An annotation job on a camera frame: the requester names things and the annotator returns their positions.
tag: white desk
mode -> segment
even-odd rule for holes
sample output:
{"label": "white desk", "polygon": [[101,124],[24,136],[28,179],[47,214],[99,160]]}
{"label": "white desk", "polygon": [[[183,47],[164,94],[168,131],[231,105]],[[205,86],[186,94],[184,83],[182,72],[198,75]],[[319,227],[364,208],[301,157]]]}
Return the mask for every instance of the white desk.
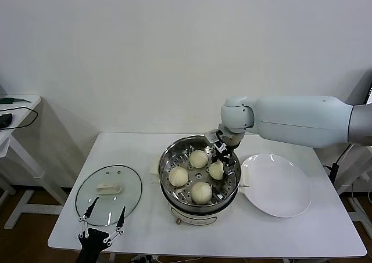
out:
{"label": "white desk", "polygon": [[[0,110],[11,109],[16,107],[28,107],[34,109],[37,104],[41,101],[39,96],[35,95],[8,95],[6,97],[11,98],[23,98],[29,100],[31,103],[12,103],[11,105],[0,105]],[[12,113],[12,123],[9,127],[18,127],[21,122],[31,113],[28,109],[18,109],[10,111],[0,111],[0,114]],[[0,131],[0,150],[2,150],[1,157],[3,157],[10,146],[17,155],[26,163],[27,171],[31,176],[38,181],[38,183],[45,188],[60,204],[64,204],[67,199],[67,194],[58,186],[58,184],[49,177],[45,171],[39,166],[39,164],[30,156],[30,154],[22,147],[22,145],[13,137],[12,132],[14,129],[6,129]],[[0,204],[4,201],[8,194],[14,194],[15,190],[11,188],[7,183],[0,178],[0,188],[5,190],[4,194],[0,198]],[[32,190],[27,190],[19,201],[17,207],[14,209],[9,219],[5,223],[4,228],[12,229],[16,224],[18,218],[23,212],[32,212],[39,214],[59,214],[61,209],[58,206],[52,205],[35,205],[27,204],[33,194]]]}
{"label": "white desk", "polygon": [[[161,193],[159,178],[149,170],[169,144],[185,136],[100,134],[49,237],[48,246],[81,248],[74,205],[80,185],[101,167],[124,164],[140,174],[143,193],[136,209],[126,218],[124,234],[106,252],[242,258],[331,258],[366,254],[313,149],[264,140],[256,135],[247,135],[236,150],[240,161],[256,153],[274,153],[293,161],[309,178],[312,203],[307,211],[290,219],[272,217],[239,193],[215,223],[178,226]],[[114,228],[102,230],[110,232]]]}

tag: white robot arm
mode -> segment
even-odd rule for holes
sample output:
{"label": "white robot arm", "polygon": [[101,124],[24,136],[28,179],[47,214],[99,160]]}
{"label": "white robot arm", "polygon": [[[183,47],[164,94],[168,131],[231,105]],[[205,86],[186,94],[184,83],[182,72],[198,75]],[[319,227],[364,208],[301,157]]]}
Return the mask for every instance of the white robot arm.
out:
{"label": "white robot arm", "polygon": [[372,105],[351,106],[330,96],[230,97],[218,129],[205,134],[235,149],[246,132],[309,147],[353,142],[372,146]]}

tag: power cord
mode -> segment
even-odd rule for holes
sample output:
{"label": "power cord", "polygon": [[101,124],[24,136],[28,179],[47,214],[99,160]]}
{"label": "power cord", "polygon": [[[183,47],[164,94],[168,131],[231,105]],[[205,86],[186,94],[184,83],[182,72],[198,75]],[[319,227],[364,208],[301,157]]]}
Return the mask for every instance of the power cord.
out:
{"label": "power cord", "polygon": [[2,109],[0,110],[0,112],[3,112],[3,111],[11,111],[11,110],[18,110],[18,109],[27,109],[31,112],[34,112],[36,114],[36,116],[33,118],[33,120],[27,124],[27,125],[21,125],[19,127],[10,127],[10,128],[0,128],[0,131],[4,131],[6,129],[17,129],[17,128],[25,128],[25,127],[28,127],[30,125],[32,125],[34,123],[34,121],[37,119],[37,117],[39,116],[39,113],[37,113],[35,110],[31,109],[31,108],[28,108],[26,106],[22,106],[22,107],[16,107],[16,108],[9,108],[9,109]]}
{"label": "power cord", "polygon": [[353,144],[348,144],[348,146],[346,147],[346,149],[342,152],[342,154],[338,157],[338,159],[336,160],[335,163],[332,164],[332,166],[329,166],[329,165],[323,165],[323,167],[327,167],[329,170],[330,170],[330,174],[329,174],[329,179],[331,180],[331,183],[332,185],[335,183],[335,180],[336,180],[336,176],[337,176],[337,172],[338,172],[338,169],[339,169],[339,165],[338,165],[338,162],[339,160],[347,155],[347,153],[351,150],[351,148],[353,148]]}

